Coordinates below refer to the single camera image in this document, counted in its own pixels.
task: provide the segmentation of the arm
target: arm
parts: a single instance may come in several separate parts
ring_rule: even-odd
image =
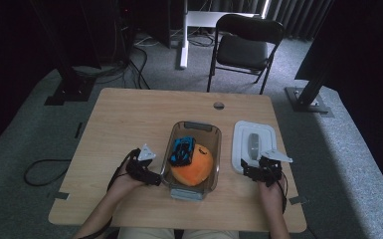
[[[274,183],[270,187],[266,187],[264,182],[258,181],[257,183],[260,189],[260,202],[266,213],[272,238],[290,238],[283,215],[283,196],[279,186]]]
[[[118,177],[109,191],[97,205],[95,210],[76,233],[74,238],[82,238],[98,232],[111,218],[117,204],[134,188],[144,184],[143,182],[132,179],[128,174],[125,174],[125,166],[120,171]]]

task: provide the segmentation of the black folding chair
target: black folding chair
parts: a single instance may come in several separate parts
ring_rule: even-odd
[[[215,46],[207,92],[210,92],[215,69],[258,76],[254,84],[259,81],[267,69],[260,89],[261,95],[265,89],[276,49],[284,38],[284,34],[284,26],[273,20],[238,14],[222,16],[216,24]]]

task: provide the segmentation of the desk leg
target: desk leg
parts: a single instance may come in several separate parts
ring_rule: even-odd
[[[181,51],[181,69],[187,68],[188,62],[188,24],[187,24],[187,15],[188,15],[188,0],[184,0],[184,37],[182,40],[182,51]]]

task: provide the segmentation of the clear plastic container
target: clear plastic container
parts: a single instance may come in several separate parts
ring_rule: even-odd
[[[212,153],[214,160],[213,168],[208,178],[195,186],[187,186],[177,181],[171,173],[168,160],[172,153],[175,139],[188,135],[193,136],[196,143],[207,147]],[[210,124],[194,121],[180,121],[175,124],[167,144],[161,171],[162,182],[170,188],[170,195],[173,198],[199,201],[203,200],[207,193],[216,188],[219,174],[221,139],[222,133],[220,130]]]

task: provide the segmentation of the tripod base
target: tripod base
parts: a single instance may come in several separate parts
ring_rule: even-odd
[[[82,79],[82,84],[75,92],[66,92],[64,90],[64,81],[61,81],[53,96],[48,97],[45,101],[45,106],[63,106],[64,102],[87,102],[93,87],[95,86],[96,78]]]
[[[295,112],[320,113],[320,115],[324,118],[334,118],[333,112],[329,107],[324,105],[320,95],[318,95],[315,100],[307,106],[300,104],[298,101],[303,88],[285,88],[285,90]]]

